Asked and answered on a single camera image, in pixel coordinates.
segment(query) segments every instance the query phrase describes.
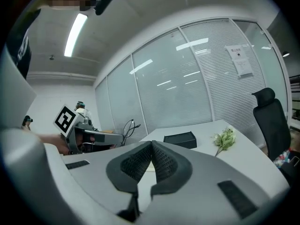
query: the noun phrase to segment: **chair headrest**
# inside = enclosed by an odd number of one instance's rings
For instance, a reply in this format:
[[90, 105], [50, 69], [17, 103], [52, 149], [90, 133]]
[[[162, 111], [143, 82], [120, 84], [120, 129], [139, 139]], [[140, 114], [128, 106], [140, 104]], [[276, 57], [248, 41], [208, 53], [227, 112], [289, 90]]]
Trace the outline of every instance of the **chair headrest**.
[[271, 88], [264, 88], [258, 92], [252, 93], [256, 97], [258, 107], [271, 104], [275, 99], [275, 92]]

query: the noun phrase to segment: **black box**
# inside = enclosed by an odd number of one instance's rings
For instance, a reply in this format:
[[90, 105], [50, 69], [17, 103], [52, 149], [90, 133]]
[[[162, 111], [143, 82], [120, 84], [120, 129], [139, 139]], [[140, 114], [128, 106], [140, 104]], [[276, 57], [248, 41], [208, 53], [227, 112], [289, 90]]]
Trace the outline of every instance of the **black box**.
[[197, 141], [192, 132], [181, 133], [164, 137], [164, 143], [178, 145], [184, 148], [192, 149], [197, 147]]

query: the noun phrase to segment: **hand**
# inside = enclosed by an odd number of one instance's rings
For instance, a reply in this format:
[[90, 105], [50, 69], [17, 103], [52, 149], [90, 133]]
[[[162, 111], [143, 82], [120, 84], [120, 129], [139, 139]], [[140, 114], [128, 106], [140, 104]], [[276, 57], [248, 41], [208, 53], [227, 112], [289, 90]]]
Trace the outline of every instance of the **hand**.
[[49, 143], [56, 146], [58, 152], [63, 155], [69, 154], [69, 147], [65, 138], [61, 134], [37, 135], [42, 143]]
[[[82, 132], [78, 131], [76, 132], [76, 144], [77, 144], [77, 147], [81, 147], [82, 144], [83, 144], [83, 134]], [[90, 141], [93, 143], [95, 141], [95, 138], [94, 138], [94, 135], [90, 135]]]

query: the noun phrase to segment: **ceiling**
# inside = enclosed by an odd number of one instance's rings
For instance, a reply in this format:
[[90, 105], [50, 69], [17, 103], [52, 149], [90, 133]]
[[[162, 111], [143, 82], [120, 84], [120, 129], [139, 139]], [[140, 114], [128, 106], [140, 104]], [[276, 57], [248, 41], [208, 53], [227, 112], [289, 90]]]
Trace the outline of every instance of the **ceiling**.
[[300, 74], [300, 44], [285, 16], [280, 12], [268, 28], [281, 53], [288, 52], [284, 57], [289, 76]]
[[[246, 0], [226, 0], [227, 4], [244, 6]], [[42, 9], [29, 29], [32, 59], [30, 72], [49, 71], [97, 76], [105, 54], [124, 43], [129, 30], [142, 18], [153, 19], [176, 10], [203, 4], [222, 4], [224, 0], [114, 0], [101, 16], [91, 9], [76, 42], [72, 58], [64, 57], [64, 50], [76, 10]]]

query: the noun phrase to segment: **white flower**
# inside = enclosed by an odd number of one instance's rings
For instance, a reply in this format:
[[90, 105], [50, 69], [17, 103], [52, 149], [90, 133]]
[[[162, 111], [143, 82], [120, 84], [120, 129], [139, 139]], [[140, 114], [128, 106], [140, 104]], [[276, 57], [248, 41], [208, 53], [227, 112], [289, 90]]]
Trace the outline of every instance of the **white flower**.
[[227, 128], [232, 130], [235, 133], [235, 128], [233, 126], [229, 125]]

